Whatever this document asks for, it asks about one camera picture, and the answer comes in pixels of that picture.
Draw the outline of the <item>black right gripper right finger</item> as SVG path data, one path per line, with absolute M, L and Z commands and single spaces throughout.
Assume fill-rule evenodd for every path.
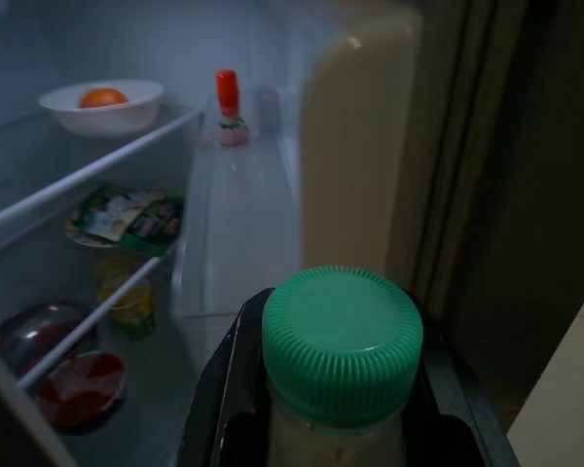
M 418 299 L 420 365 L 403 412 L 409 466 L 517 466 L 519 461 L 472 368 Z

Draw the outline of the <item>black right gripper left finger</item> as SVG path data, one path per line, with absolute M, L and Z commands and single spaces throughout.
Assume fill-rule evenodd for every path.
M 262 357 L 267 288 L 241 306 L 199 377 L 177 452 L 179 466 L 265 466 L 271 396 Z

